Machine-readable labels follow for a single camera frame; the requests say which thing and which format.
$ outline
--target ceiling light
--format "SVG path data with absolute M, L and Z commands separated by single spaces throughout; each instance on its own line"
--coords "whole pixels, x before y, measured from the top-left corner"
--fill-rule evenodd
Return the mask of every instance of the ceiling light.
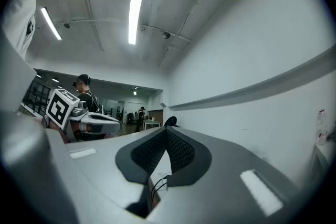
M 58 33 L 58 31 L 57 31 L 57 29 L 56 29 L 56 27 L 55 27 L 53 21 L 51 20 L 51 18 L 50 18 L 50 16 L 49 16 L 49 13 L 48 13 L 48 11 L 47 11 L 47 8 L 42 8 L 41 11 L 42 11 L 42 14 L 43 14 L 44 18 L 46 19 L 46 21 L 47 21 L 49 27 L 51 28 L 51 31 L 55 34 L 56 38 L 57 38 L 58 40 L 62 40 L 62 37 L 61 37 L 60 34 Z
M 142 0 L 131 0 L 130 17 L 128 22 L 128 43 L 135 45 Z

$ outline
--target office room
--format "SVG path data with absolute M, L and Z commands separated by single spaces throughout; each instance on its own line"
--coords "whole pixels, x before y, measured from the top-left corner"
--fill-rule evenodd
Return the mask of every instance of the office room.
M 5 4 L 1 162 L 44 222 L 327 217 L 330 0 Z

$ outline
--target table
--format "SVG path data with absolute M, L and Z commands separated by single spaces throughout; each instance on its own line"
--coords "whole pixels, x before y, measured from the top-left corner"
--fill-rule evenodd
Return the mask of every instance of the table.
M 146 130 L 146 127 L 147 127 L 147 125 L 157 125 L 158 127 L 161 127 L 161 124 L 160 124 L 160 122 L 158 122 L 158 121 L 143 121 L 143 128 L 142 128 L 142 130 L 144 131 L 144 130 Z

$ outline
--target ceiling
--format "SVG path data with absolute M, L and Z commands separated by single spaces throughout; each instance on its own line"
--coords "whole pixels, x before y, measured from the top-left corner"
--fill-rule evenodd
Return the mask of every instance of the ceiling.
M 193 40 L 226 0 L 143 0 L 137 45 L 128 44 L 130 0 L 37 0 L 37 28 L 30 53 L 46 61 L 108 62 L 137 67 L 145 63 L 168 69 L 192 43 L 181 38 L 163 39 L 162 32 L 142 25 L 178 33 Z M 47 7 L 62 41 L 56 40 L 40 9 Z M 70 23 L 70 29 L 64 26 Z
M 76 81 L 77 76 L 72 76 L 68 74 L 61 74 L 55 73 L 50 71 L 44 70 L 36 70 L 42 78 L 37 78 L 50 87 L 57 88 L 58 86 L 62 86 L 62 88 L 66 89 L 67 91 L 71 92 L 74 95 L 77 95 L 76 89 L 72 86 L 72 83 Z M 52 78 L 57 77 L 59 83 L 56 83 L 52 80 Z M 111 99 L 116 101 L 125 101 L 128 97 L 134 98 L 134 88 L 136 85 L 126 85 L 126 84 L 119 84 L 119 83 L 112 83 L 107 81 L 100 81 L 96 79 L 92 79 L 91 82 L 91 90 L 93 93 L 103 99 Z M 138 88 L 136 89 L 136 97 L 148 99 L 151 95 L 156 93 L 156 90 L 152 89 L 145 89 L 145 88 Z

